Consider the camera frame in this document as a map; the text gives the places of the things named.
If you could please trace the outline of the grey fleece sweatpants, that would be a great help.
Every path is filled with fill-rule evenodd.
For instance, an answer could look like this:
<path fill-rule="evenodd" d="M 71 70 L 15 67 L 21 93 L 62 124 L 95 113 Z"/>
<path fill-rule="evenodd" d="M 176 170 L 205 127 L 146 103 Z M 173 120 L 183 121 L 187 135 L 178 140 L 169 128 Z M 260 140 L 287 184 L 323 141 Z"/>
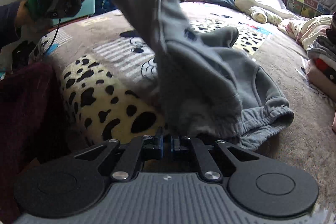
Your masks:
<path fill-rule="evenodd" d="M 273 79 L 233 48 L 233 28 L 195 32 L 179 0 L 112 0 L 154 51 L 169 130 L 256 150 L 289 127 L 293 111 Z"/>

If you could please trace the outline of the pile of folded clothes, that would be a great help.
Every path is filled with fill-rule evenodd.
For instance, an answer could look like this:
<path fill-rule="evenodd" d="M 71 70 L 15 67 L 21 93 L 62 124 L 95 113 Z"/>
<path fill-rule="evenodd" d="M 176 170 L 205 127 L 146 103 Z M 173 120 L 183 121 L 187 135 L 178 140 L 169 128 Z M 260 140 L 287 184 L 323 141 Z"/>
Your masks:
<path fill-rule="evenodd" d="M 306 77 L 335 102 L 335 12 L 307 46 Z"/>

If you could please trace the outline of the teal storage box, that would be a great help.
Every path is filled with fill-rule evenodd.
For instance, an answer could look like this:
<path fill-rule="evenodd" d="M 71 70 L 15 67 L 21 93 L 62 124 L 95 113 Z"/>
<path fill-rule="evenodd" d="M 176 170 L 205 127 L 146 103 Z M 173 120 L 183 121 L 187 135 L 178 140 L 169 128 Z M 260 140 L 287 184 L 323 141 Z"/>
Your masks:
<path fill-rule="evenodd" d="M 68 11 L 62 12 L 60 23 L 70 22 L 78 18 L 93 15 L 94 13 L 95 13 L 95 0 L 85 0 L 81 4 L 81 9 L 74 16 L 68 16 L 69 15 Z"/>

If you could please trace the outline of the brown Mickey Mouse blanket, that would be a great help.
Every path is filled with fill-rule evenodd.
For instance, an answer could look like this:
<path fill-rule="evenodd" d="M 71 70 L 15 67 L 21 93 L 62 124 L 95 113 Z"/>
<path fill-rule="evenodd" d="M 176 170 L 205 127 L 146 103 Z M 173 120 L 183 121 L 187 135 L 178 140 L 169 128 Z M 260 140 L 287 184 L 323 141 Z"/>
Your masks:
<path fill-rule="evenodd" d="M 184 2 L 192 28 L 208 33 L 238 29 L 234 49 L 244 52 L 275 81 L 289 101 L 291 125 L 265 138 L 258 153 L 309 172 L 318 182 L 318 210 L 335 211 L 335 100 L 308 78 L 315 71 L 305 50 L 271 24 L 234 10 Z M 46 34 L 32 53 L 51 64 L 75 130 L 88 145 L 115 136 L 133 137 L 131 126 L 145 120 L 141 134 L 163 125 L 154 52 L 121 12 L 112 11 Z"/>

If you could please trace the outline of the cream rolled bolster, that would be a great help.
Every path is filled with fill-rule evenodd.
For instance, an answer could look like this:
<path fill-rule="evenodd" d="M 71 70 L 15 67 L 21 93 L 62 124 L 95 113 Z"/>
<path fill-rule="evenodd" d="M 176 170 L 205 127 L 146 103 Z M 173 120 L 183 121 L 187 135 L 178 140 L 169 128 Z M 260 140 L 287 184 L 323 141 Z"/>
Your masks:
<path fill-rule="evenodd" d="M 257 6 L 252 6 L 249 10 L 248 10 L 248 15 L 256 22 L 259 22 L 261 24 L 266 24 L 266 23 L 270 23 L 273 24 L 275 26 L 278 26 L 281 21 L 282 18 L 278 15 L 276 15 L 275 13 L 268 11 L 266 9 L 263 9 L 261 7 L 257 7 Z"/>

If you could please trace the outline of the cream floral quilt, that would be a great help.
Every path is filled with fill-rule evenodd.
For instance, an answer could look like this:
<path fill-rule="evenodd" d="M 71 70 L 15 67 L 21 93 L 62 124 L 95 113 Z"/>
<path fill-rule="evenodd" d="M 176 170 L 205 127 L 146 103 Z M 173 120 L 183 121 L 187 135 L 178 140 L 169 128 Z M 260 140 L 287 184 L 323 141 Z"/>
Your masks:
<path fill-rule="evenodd" d="M 280 16 L 282 20 L 298 19 L 297 15 L 286 8 L 282 0 L 235 0 L 235 6 L 246 15 L 248 15 L 248 10 L 252 6 L 257 6 L 275 13 Z"/>

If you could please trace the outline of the pink cream floral pillow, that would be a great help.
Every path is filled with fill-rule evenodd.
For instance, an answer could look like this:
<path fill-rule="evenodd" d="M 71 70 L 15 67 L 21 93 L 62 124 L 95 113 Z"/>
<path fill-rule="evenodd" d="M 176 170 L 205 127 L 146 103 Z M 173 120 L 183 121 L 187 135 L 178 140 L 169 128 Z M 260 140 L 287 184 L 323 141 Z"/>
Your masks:
<path fill-rule="evenodd" d="M 327 37 L 326 30 L 330 28 L 331 19 L 332 15 L 321 15 L 309 20 L 284 19 L 277 29 L 307 50 L 318 36 Z"/>

